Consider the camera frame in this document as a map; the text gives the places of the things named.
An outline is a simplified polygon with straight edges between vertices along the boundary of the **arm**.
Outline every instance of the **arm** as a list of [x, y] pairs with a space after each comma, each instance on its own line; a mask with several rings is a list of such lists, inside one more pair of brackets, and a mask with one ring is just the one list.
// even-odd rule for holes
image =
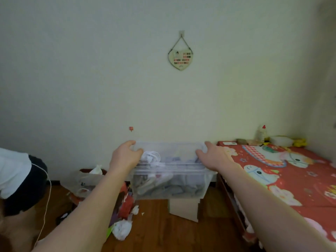
[[206, 145], [207, 153], [196, 151], [199, 159], [226, 179], [267, 251], [335, 251], [330, 241], [251, 178], [222, 147]]
[[135, 141], [121, 144], [112, 155], [110, 169], [92, 193], [34, 249], [40, 251], [100, 251], [120, 188], [143, 153], [129, 147]]

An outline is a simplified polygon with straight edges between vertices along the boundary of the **black pants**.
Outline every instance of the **black pants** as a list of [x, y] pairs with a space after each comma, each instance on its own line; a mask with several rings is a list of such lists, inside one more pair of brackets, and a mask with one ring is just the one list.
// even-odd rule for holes
[[26, 211], [38, 203], [44, 196], [47, 174], [40, 168], [48, 172], [47, 166], [41, 159], [29, 155], [32, 163], [31, 170], [19, 188], [10, 197], [4, 200], [5, 216], [14, 216], [20, 211]]

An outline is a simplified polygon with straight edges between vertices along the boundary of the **transparent plastic storage box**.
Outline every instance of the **transparent plastic storage box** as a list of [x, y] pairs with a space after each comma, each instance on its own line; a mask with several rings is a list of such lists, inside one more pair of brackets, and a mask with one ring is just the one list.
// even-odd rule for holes
[[203, 198], [216, 172], [207, 169], [195, 151], [207, 152], [204, 143], [140, 142], [147, 154], [134, 168], [131, 187], [134, 199]]

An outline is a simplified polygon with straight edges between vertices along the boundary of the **hanging string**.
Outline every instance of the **hanging string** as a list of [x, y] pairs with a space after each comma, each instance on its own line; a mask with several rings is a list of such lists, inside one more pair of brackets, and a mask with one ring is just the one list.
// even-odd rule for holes
[[182, 40], [184, 41], [184, 43], [187, 45], [188, 49], [190, 49], [191, 54], [194, 54], [193, 51], [191, 50], [191, 48], [189, 47], [189, 45], [187, 44], [186, 40], [183, 38], [183, 36], [181, 35], [180, 38], [177, 40], [177, 42], [174, 44], [174, 46], [171, 48], [171, 50], [168, 52], [169, 53], [173, 50], [173, 48], [176, 46], [176, 44], [179, 42], [179, 40], [182, 38]]

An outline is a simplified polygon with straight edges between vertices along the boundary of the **person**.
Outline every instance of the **person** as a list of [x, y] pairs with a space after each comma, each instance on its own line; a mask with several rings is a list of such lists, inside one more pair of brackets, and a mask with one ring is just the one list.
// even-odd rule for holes
[[[113, 152], [106, 176], [69, 217], [36, 246], [34, 252], [101, 250], [120, 187], [143, 153], [142, 149], [132, 151], [130, 146], [133, 144], [135, 141], [127, 141]], [[210, 142], [205, 144], [208, 152], [197, 150], [198, 158], [227, 180], [268, 252], [334, 251], [325, 237], [247, 175], [223, 148]]]
[[41, 159], [0, 148], [0, 234], [14, 252], [30, 251], [39, 234], [34, 205], [44, 196], [46, 180]]

